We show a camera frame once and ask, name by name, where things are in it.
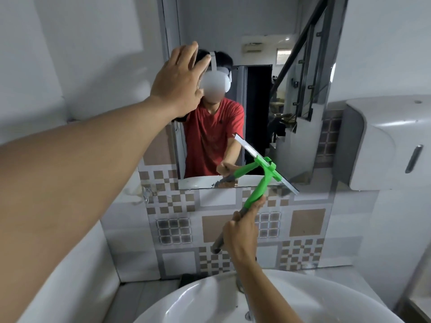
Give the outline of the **person's left hand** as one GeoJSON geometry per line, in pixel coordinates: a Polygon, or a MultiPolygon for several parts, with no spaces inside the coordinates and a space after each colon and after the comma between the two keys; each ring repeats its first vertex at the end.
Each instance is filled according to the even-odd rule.
{"type": "Polygon", "coordinates": [[[197,53],[196,41],[175,48],[156,75],[150,98],[162,107],[168,121],[184,117],[199,104],[196,90],[201,89],[200,83],[211,56],[205,55],[196,61],[197,53]]]}

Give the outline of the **chrome faucet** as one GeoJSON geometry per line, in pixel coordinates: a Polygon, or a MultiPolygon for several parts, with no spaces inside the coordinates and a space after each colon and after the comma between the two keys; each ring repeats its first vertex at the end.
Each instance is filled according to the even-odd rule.
{"type": "Polygon", "coordinates": [[[240,293],[244,294],[245,300],[246,300],[246,303],[247,303],[247,306],[248,306],[248,311],[245,314],[245,320],[247,320],[248,322],[251,322],[251,323],[256,323],[256,319],[255,319],[255,316],[254,316],[254,314],[253,314],[253,312],[251,310],[251,305],[250,305],[248,296],[247,296],[247,294],[245,292],[244,286],[243,286],[243,284],[242,284],[242,282],[241,282],[241,280],[240,280],[240,278],[239,278],[238,275],[236,275],[236,286],[237,286],[238,291],[240,293]]]}

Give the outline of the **green window squeegee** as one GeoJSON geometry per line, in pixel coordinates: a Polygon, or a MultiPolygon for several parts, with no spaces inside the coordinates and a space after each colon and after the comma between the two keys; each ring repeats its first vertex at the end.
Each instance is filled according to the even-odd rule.
{"type": "Polygon", "coordinates": [[[262,168],[263,170],[262,179],[259,181],[251,195],[247,197],[244,205],[239,211],[240,218],[244,217],[244,215],[249,211],[251,205],[257,200],[259,200],[261,196],[266,193],[267,188],[272,180],[282,183],[285,187],[288,188],[288,190],[290,190],[295,195],[299,194],[299,190],[294,187],[288,180],[286,180],[280,173],[277,172],[276,164],[269,157],[261,156],[249,143],[247,143],[237,133],[234,134],[234,140],[237,141],[242,146],[242,148],[244,148],[253,157],[254,160],[253,162],[246,164],[239,169],[236,169],[234,173],[230,174],[229,176],[217,181],[212,185],[212,187],[218,188],[223,183],[235,182],[236,180],[245,176],[256,168],[262,168]]]}

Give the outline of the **white ceramic sink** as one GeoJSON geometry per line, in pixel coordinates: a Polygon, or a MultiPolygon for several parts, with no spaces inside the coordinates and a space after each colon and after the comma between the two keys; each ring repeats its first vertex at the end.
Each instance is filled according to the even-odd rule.
{"type": "MultiPolygon", "coordinates": [[[[304,323],[404,323],[369,296],[309,274],[264,270],[304,323]]],[[[236,286],[222,273],[184,286],[153,304],[134,323],[251,323],[236,286]]]]}

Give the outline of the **person's right forearm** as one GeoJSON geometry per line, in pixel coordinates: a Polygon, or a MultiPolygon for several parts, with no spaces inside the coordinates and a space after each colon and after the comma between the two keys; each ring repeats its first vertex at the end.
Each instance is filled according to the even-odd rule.
{"type": "Polygon", "coordinates": [[[252,258],[233,258],[256,323],[304,323],[252,258]]]}

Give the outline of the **wall mirror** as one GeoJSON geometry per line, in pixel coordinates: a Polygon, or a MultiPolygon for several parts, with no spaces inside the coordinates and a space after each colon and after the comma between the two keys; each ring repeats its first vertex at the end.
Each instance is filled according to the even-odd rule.
{"type": "Polygon", "coordinates": [[[318,145],[348,0],[161,0],[168,47],[196,40],[234,59],[227,97],[244,137],[300,195],[331,183],[318,145]]]}

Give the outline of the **small black box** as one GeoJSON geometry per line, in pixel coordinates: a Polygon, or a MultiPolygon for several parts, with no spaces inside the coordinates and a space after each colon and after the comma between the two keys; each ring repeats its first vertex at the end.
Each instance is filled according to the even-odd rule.
{"type": "Polygon", "coordinates": [[[204,278],[207,278],[208,276],[209,276],[208,272],[182,274],[180,277],[178,289],[180,289],[184,286],[187,286],[189,284],[192,284],[194,282],[197,282],[199,280],[202,280],[204,278]]]}

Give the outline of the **person's left forearm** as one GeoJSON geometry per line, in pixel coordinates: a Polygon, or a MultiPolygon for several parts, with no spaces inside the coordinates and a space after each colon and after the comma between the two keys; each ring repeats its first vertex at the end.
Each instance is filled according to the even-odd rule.
{"type": "Polygon", "coordinates": [[[15,323],[177,115],[142,103],[0,146],[0,323],[15,323]]]}

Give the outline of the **person's right hand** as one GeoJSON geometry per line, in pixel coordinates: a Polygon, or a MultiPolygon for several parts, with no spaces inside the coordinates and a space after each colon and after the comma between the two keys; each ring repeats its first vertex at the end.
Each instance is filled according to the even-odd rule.
{"type": "Polygon", "coordinates": [[[256,263],[259,230],[256,216],[240,218],[239,211],[223,227],[224,249],[229,253],[236,271],[256,263]]]}

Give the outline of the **white paper towel dispenser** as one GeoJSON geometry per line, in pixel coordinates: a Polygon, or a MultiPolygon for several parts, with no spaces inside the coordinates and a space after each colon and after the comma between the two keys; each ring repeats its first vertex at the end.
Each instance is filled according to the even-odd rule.
{"type": "Polygon", "coordinates": [[[431,185],[431,95],[346,101],[332,167],[351,190],[431,185]]]}

